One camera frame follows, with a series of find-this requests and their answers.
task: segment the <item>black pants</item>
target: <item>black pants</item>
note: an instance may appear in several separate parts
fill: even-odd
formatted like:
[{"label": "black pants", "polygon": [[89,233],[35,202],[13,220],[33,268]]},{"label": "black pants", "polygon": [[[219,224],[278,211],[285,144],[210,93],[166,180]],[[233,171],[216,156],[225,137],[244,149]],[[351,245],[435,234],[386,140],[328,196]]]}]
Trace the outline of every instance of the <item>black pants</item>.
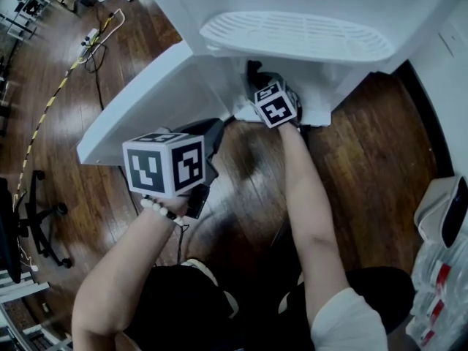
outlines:
[{"label": "black pants", "polygon": [[[415,292],[405,272],[367,268],[350,271],[347,278],[380,314],[387,333],[409,314]],[[281,315],[279,302],[269,303],[266,290],[256,292],[262,313],[244,312],[229,320],[231,309],[223,291],[203,273],[185,266],[153,268],[125,333],[143,351],[313,350],[303,284],[292,289]]]}]

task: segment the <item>black chair base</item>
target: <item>black chair base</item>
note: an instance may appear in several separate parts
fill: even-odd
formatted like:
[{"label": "black chair base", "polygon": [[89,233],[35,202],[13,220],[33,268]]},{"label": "black chair base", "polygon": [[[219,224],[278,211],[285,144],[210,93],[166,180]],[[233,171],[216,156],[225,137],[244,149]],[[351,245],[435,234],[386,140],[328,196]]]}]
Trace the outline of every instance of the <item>black chair base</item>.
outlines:
[{"label": "black chair base", "polygon": [[[29,202],[25,204],[27,218],[19,220],[20,236],[27,237],[29,228],[34,239],[34,245],[36,246],[37,253],[41,254],[43,257],[51,256],[58,266],[64,266],[68,269],[72,267],[72,261],[69,258],[60,260],[57,257],[41,229],[42,221],[54,212],[62,215],[68,213],[67,206],[63,203],[59,203],[52,208],[45,209],[44,211],[37,213],[36,179],[42,181],[44,178],[44,172],[40,170],[33,171],[31,179],[31,190],[29,192]],[[16,209],[18,209],[22,199],[23,198],[19,199]]]}]

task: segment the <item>power strip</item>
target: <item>power strip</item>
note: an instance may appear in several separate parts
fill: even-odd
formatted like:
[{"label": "power strip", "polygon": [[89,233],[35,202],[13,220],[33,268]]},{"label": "power strip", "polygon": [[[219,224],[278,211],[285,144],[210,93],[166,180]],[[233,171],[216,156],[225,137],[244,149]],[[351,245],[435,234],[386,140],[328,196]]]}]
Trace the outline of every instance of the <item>power strip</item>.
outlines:
[{"label": "power strip", "polygon": [[94,39],[99,35],[98,29],[92,29],[88,35],[85,36],[85,39],[80,44],[80,52],[78,57],[83,57],[88,50],[89,45],[93,42]]}]

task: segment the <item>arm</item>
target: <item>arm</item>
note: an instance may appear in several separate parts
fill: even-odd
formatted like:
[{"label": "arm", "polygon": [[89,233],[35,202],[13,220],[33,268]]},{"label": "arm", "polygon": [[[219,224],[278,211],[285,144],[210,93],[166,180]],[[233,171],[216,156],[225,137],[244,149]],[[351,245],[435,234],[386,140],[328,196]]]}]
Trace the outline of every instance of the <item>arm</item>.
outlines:
[{"label": "arm", "polygon": [[330,203],[298,130],[279,127],[286,162],[286,200],[306,289],[310,326],[319,310],[349,287],[339,256]]},{"label": "arm", "polygon": [[[180,203],[177,214],[184,214]],[[175,223],[145,208],[118,243],[86,277],[78,290],[72,315],[76,350],[114,350],[114,336],[128,327],[140,294]]]}]

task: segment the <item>white cabinet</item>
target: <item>white cabinet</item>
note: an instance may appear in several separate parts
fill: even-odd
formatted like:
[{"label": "white cabinet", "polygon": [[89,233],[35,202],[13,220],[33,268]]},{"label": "white cabinet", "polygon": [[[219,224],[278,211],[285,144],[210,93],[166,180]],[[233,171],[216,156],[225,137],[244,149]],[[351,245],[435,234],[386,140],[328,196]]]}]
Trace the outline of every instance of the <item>white cabinet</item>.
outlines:
[{"label": "white cabinet", "polygon": [[184,38],[105,108],[78,146],[81,162],[122,165],[121,144],[202,118],[256,121],[248,60],[301,98],[304,124],[331,112],[370,73],[392,72],[437,32],[458,0],[155,0]]}]

